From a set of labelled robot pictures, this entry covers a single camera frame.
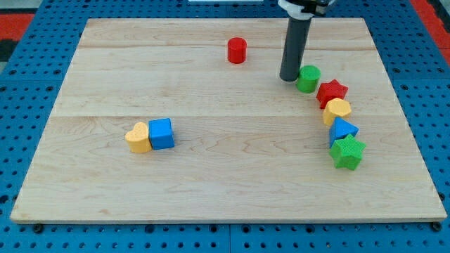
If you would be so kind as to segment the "white black robot arm end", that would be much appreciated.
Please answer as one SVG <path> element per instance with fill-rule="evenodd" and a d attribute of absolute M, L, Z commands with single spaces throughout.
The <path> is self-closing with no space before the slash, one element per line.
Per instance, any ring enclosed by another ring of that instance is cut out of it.
<path fill-rule="evenodd" d="M 325 15 L 337 0 L 278 0 L 277 4 L 296 20 L 307 20 Z"/>

